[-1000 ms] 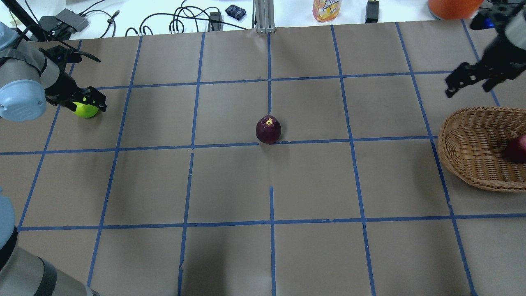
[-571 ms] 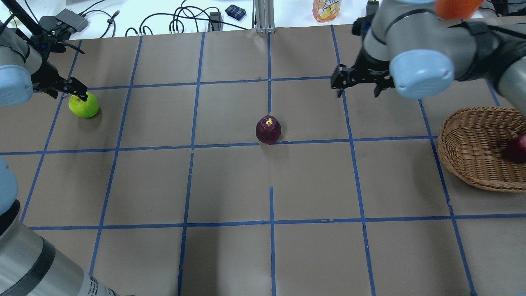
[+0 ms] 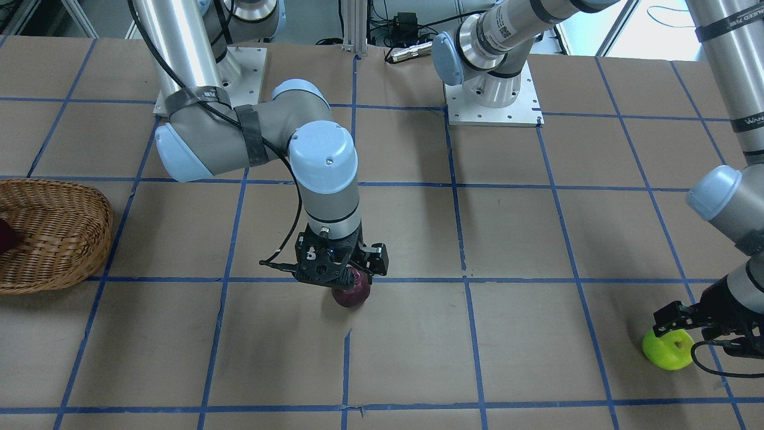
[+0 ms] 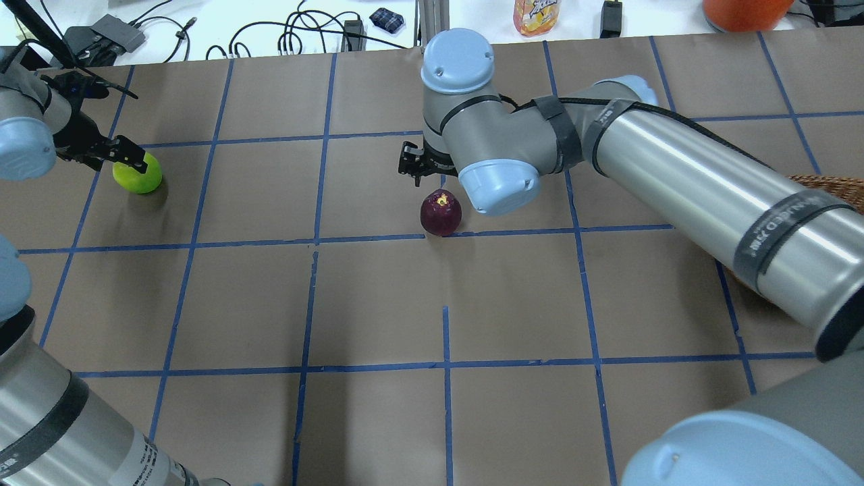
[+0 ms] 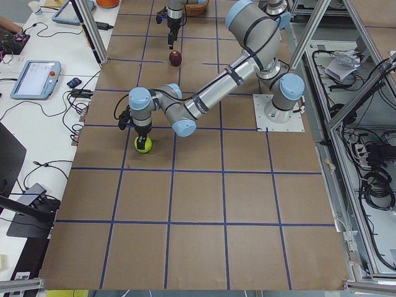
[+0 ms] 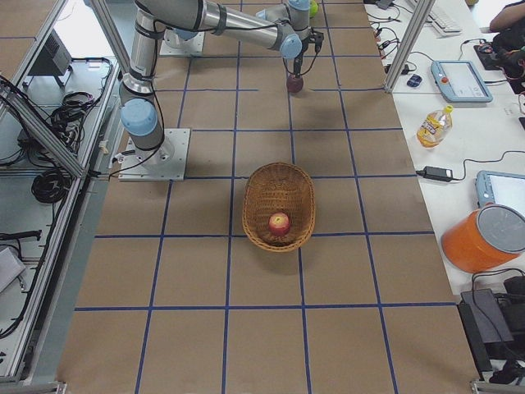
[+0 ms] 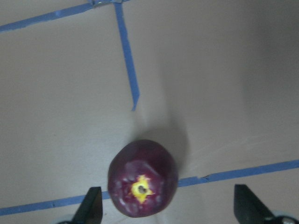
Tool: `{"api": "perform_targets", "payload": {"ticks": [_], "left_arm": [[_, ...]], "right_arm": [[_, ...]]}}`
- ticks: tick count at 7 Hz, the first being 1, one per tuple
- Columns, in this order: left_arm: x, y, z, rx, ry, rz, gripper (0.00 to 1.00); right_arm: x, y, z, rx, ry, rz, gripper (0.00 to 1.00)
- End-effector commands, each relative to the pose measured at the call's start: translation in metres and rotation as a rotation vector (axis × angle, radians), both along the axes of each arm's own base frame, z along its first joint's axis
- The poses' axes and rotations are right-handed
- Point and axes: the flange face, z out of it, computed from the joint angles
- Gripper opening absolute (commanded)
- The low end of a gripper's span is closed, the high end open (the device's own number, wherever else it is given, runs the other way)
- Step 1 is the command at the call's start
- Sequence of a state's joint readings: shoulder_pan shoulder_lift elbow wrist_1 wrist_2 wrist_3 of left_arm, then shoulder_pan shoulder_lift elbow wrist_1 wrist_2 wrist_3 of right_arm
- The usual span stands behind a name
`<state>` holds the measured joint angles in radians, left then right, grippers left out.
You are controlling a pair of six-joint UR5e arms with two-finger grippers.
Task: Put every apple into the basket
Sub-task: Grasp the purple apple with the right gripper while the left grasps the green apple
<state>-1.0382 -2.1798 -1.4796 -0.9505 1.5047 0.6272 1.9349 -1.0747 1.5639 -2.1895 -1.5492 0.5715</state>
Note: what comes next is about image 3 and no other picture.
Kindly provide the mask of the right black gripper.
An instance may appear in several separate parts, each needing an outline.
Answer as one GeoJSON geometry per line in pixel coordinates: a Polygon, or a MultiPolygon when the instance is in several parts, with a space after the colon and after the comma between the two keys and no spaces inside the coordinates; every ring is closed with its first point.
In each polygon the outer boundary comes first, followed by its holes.
{"type": "Polygon", "coordinates": [[[306,226],[295,243],[295,280],[323,287],[354,287],[365,280],[356,261],[361,242],[361,226],[341,239],[330,239],[306,226]]]}

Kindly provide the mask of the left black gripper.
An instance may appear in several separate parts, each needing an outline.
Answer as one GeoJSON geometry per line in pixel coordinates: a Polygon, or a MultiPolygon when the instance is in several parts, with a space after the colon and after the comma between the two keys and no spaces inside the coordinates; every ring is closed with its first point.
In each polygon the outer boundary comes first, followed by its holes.
{"type": "Polygon", "coordinates": [[[735,299],[729,291],[728,277],[724,276],[706,288],[695,306],[671,302],[655,311],[652,334],[661,338],[674,330],[700,328],[704,317],[706,322],[701,329],[704,340],[717,340],[734,334],[737,337],[731,340],[732,346],[724,348],[729,356],[763,358],[762,335],[753,334],[756,327],[762,328],[762,315],[735,299]]]}

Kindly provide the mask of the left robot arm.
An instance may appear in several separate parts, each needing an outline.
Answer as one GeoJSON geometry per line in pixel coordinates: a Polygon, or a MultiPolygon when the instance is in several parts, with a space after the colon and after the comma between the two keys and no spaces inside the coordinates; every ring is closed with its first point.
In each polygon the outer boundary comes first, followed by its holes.
{"type": "MultiPolygon", "coordinates": [[[[578,13],[596,14],[611,1],[498,1],[468,14],[432,41],[432,60],[458,123],[535,126],[544,123],[529,107],[516,119],[512,107],[530,100],[524,89],[527,60],[535,38],[578,13]]],[[[745,168],[722,164],[699,180],[686,203],[728,237],[748,259],[704,290],[695,305],[676,300],[655,311],[642,349],[650,360],[671,334],[700,329],[703,340],[683,357],[695,359],[701,346],[718,346],[731,357],[762,359],[762,2],[687,1],[687,12],[728,114],[729,134],[740,147],[745,168]]]]}

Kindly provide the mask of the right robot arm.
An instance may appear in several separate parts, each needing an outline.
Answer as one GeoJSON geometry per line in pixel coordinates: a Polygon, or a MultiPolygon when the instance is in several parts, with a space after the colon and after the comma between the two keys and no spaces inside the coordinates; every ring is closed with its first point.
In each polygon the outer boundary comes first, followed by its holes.
{"type": "Polygon", "coordinates": [[[156,131],[156,148],[170,177],[194,182],[281,161],[308,225],[295,243],[295,263],[270,256],[260,264],[338,290],[370,285],[354,140],[316,86],[290,79],[269,102],[236,105],[196,2],[129,1],[128,8],[158,65],[169,120],[156,131]]]}

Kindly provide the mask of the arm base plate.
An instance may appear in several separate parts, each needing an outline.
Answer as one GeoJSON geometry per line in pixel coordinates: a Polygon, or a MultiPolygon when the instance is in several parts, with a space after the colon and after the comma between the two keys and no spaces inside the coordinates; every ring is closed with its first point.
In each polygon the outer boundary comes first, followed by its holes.
{"type": "Polygon", "coordinates": [[[215,65],[218,80],[208,82],[226,91],[233,106],[255,105],[264,100],[268,51],[264,47],[227,47],[226,57],[215,65]]]}
{"type": "Polygon", "coordinates": [[[489,74],[443,85],[448,122],[465,126],[537,127],[545,124],[529,63],[518,76],[489,74]]]}

